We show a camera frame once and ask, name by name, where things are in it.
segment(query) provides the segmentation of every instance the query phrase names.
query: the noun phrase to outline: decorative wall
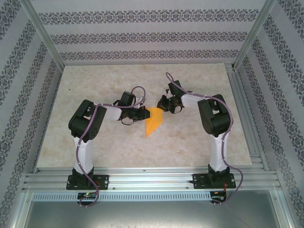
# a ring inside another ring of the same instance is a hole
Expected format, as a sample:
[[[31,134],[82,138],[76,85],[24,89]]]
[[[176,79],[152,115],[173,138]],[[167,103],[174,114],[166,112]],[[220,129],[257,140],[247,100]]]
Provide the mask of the decorative wall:
[[[304,227],[303,21],[303,0],[278,0],[238,69],[295,227]]]
[[[0,0],[0,227],[32,172],[61,73],[17,0]]]
[[[265,0],[33,0],[66,65],[233,63]]]

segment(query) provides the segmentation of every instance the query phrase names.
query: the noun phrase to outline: black mounting plate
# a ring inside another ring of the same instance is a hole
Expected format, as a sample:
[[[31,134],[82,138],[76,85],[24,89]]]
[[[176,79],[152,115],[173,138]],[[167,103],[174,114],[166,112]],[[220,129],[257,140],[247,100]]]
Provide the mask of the black mounting plate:
[[[213,185],[208,179],[207,173],[195,173],[192,175],[192,180],[190,183],[193,184],[194,189],[223,189],[225,183],[227,189],[235,189],[237,187],[232,173],[228,174],[226,178],[217,180]]]
[[[92,185],[88,189],[84,189],[82,186],[76,186],[72,184],[74,176],[69,175],[66,183],[66,189],[67,190],[94,190],[95,187]],[[97,183],[97,186],[99,187],[99,190],[108,190],[109,186],[109,175],[93,175],[93,181]]]

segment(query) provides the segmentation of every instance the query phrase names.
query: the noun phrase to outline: wire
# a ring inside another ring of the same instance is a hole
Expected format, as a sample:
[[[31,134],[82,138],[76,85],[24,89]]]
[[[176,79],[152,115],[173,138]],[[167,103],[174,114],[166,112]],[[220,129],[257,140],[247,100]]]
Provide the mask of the wire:
[[[198,97],[202,97],[202,98],[206,98],[206,99],[212,99],[212,100],[215,100],[215,101],[217,101],[217,102],[220,102],[222,105],[224,105],[224,107],[225,107],[225,108],[227,109],[227,111],[228,111],[228,115],[229,115],[229,117],[230,117],[230,125],[229,125],[227,131],[224,133],[224,135],[223,135],[223,137],[222,137],[221,155],[222,155],[222,160],[223,160],[223,162],[224,162],[224,164],[225,164],[226,166],[228,166],[229,168],[231,168],[231,169],[233,169],[233,170],[238,171],[238,172],[241,174],[241,180],[240,180],[240,182],[239,182],[237,188],[235,189],[235,191],[231,194],[231,196],[230,196],[225,202],[223,202],[223,203],[221,203],[221,204],[227,203],[227,202],[228,202],[229,200],[231,200],[231,198],[237,193],[237,191],[238,191],[238,189],[241,187],[241,184],[243,183],[243,179],[244,179],[244,175],[243,175],[242,171],[241,171],[240,169],[238,169],[238,168],[235,168],[235,167],[229,165],[229,164],[226,162],[225,156],[224,156],[224,144],[225,144],[225,143],[224,143],[224,140],[225,140],[226,135],[230,132],[230,130],[231,130],[231,128],[232,128],[232,125],[233,125],[232,112],[231,112],[230,108],[228,107],[228,105],[227,105],[225,102],[223,102],[222,100],[220,100],[220,99],[218,99],[218,98],[216,98],[216,97],[213,97],[213,96],[207,96],[207,95],[196,94],[196,93],[193,93],[193,92],[189,92],[189,91],[184,90],[182,87],[180,87],[178,84],[176,84],[176,83],[174,82],[173,76],[172,76],[169,72],[166,72],[166,77],[168,78],[168,80],[169,80],[173,85],[175,85],[176,87],[178,87],[178,88],[179,88],[180,90],[182,90],[183,92],[185,92],[185,93],[187,93],[187,94],[190,94],[190,95],[193,95],[193,96],[198,96]]]
[[[132,89],[132,92],[133,92],[133,90],[136,89],[136,88],[141,88],[141,89],[143,90],[143,97],[142,97],[142,100],[139,101],[139,103],[137,103],[137,104],[133,104],[133,105],[131,105],[131,106],[116,106],[116,105],[114,105],[114,104],[97,104],[97,105],[95,106],[95,109],[94,109],[94,112],[93,112],[92,117],[91,117],[91,119],[90,119],[90,122],[89,122],[88,126],[87,126],[86,129],[85,129],[85,132],[82,134],[82,136],[81,136],[81,137],[79,138],[79,140],[78,140],[77,148],[76,148],[76,160],[77,160],[77,164],[78,164],[79,168],[81,169],[82,173],[85,175],[85,177],[87,177],[88,180],[94,185],[94,187],[95,187],[95,189],[96,189],[96,194],[97,194],[95,200],[94,200],[92,203],[90,203],[89,205],[83,205],[83,204],[81,204],[81,201],[83,200],[83,198],[81,198],[80,201],[79,201],[80,207],[86,207],[86,208],[91,207],[91,206],[93,206],[93,205],[98,201],[98,199],[99,199],[99,188],[98,188],[98,186],[96,185],[96,183],[89,177],[89,175],[87,175],[87,173],[85,172],[84,168],[82,167],[81,162],[80,162],[79,157],[78,157],[79,147],[80,147],[80,145],[81,145],[81,141],[82,141],[83,137],[84,137],[84,136],[87,134],[87,132],[89,131],[89,129],[90,129],[91,125],[92,125],[92,122],[93,122],[93,120],[94,120],[94,118],[95,118],[95,116],[96,116],[96,112],[97,112],[99,106],[109,106],[109,107],[115,107],[115,108],[133,108],[133,107],[135,107],[135,106],[137,106],[137,105],[140,105],[140,104],[144,103],[144,101],[145,101],[145,99],[146,99],[146,91],[145,91],[145,89],[144,89],[142,86],[139,86],[139,85],[138,85],[138,86],[136,86],[136,87],[134,87],[134,88]]]

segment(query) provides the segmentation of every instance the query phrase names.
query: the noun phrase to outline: table surface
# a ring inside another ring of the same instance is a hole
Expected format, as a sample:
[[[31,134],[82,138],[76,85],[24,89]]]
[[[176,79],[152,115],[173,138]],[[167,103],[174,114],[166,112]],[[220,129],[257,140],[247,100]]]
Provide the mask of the table surface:
[[[168,88],[165,72],[182,87],[199,94],[222,94],[230,107],[234,125],[228,138],[228,161],[251,165],[247,143],[224,64],[107,65],[65,67],[38,167],[73,167],[75,145],[68,122],[84,99],[113,103],[136,85],[146,89],[146,107],[155,107]],[[140,89],[135,95],[142,96]],[[131,126],[103,121],[94,139],[95,167],[193,167],[210,160],[210,140],[198,110],[184,108],[178,114],[163,113],[163,123],[149,137],[145,121]]]

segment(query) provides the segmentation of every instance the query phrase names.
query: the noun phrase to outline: purple cable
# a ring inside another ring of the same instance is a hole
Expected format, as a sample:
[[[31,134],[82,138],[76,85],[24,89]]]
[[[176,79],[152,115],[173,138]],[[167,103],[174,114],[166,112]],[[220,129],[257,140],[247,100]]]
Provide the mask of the purple cable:
[[[85,175],[85,177],[87,177],[87,178],[89,179],[89,181],[94,185],[94,187],[96,188],[96,193],[97,193],[96,199],[95,199],[92,203],[90,203],[89,205],[82,205],[82,204],[81,204],[81,201],[82,201],[83,198],[81,198],[80,201],[79,201],[80,207],[86,207],[86,208],[91,207],[91,206],[93,206],[93,205],[98,201],[98,199],[99,199],[99,188],[98,188],[98,186],[95,184],[95,182],[89,177],[89,175],[87,175],[87,173],[85,172],[84,168],[82,167],[81,162],[80,162],[79,157],[78,157],[79,147],[80,147],[80,145],[81,145],[81,141],[82,141],[83,137],[86,135],[86,133],[89,131],[89,129],[90,129],[91,125],[92,125],[92,122],[93,122],[93,120],[94,120],[94,118],[95,118],[95,115],[96,115],[96,112],[97,112],[97,109],[98,109],[99,106],[110,106],[110,107],[115,107],[115,108],[133,108],[133,107],[135,107],[135,106],[137,106],[137,105],[140,105],[140,104],[144,103],[144,101],[145,101],[145,99],[146,99],[146,91],[145,91],[145,89],[144,89],[142,86],[139,86],[139,85],[138,85],[138,86],[136,86],[136,87],[134,87],[134,88],[132,89],[131,93],[132,93],[132,92],[134,91],[134,89],[136,89],[136,88],[141,88],[141,89],[143,90],[143,97],[142,97],[142,100],[139,101],[139,103],[137,103],[137,104],[133,104],[133,105],[131,105],[131,106],[116,106],[116,105],[114,105],[114,104],[97,104],[97,105],[95,106],[95,109],[94,109],[93,115],[92,115],[92,117],[91,117],[91,119],[90,119],[90,122],[89,122],[88,126],[87,126],[86,129],[85,129],[85,132],[84,132],[84,133],[82,134],[82,136],[79,138],[79,141],[78,141],[78,144],[77,144],[77,148],[76,148],[76,160],[77,160],[77,164],[78,164],[79,168],[81,169],[82,173]]]
[[[230,125],[229,125],[227,131],[224,133],[224,135],[223,135],[223,137],[222,137],[221,155],[222,155],[222,160],[223,160],[223,162],[224,162],[224,164],[225,164],[226,166],[228,166],[229,168],[231,168],[231,169],[233,169],[233,170],[238,171],[238,172],[241,174],[241,180],[240,180],[240,182],[239,182],[237,188],[235,189],[235,191],[232,193],[232,195],[231,195],[226,201],[224,201],[223,203],[221,203],[221,204],[225,204],[225,203],[227,203],[227,202],[236,194],[236,192],[238,191],[238,189],[241,187],[241,184],[242,184],[243,178],[244,178],[244,175],[243,175],[242,171],[241,171],[240,169],[238,169],[238,168],[235,168],[235,167],[229,165],[229,164],[226,162],[225,156],[224,156],[224,140],[225,140],[226,135],[230,132],[230,130],[231,130],[231,128],[232,128],[232,125],[233,125],[232,112],[231,112],[230,108],[227,106],[227,104],[226,104],[225,102],[223,102],[222,100],[220,100],[220,99],[218,99],[218,98],[216,98],[216,97],[213,97],[213,96],[195,94],[195,93],[193,93],[193,92],[189,92],[189,91],[184,90],[182,87],[180,87],[178,84],[176,84],[176,83],[174,82],[174,79],[173,79],[172,75],[171,75],[169,72],[166,72],[166,77],[168,78],[168,80],[169,80],[173,85],[175,85],[176,87],[178,87],[178,88],[179,88],[180,90],[182,90],[183,92],[185,92],[185,93],[187,93],[187,94],[194,95],[194,96],[203,97],[203,98],[207,98],[207,99],[212,99],[212,100],[218,101],[218,102],[220,102],[222,105],[224,105],[224,107],[225,107],[225,108],[227,109],[227,111],[228,111],[228,115],[229,115],[231,121],[230,121]]]

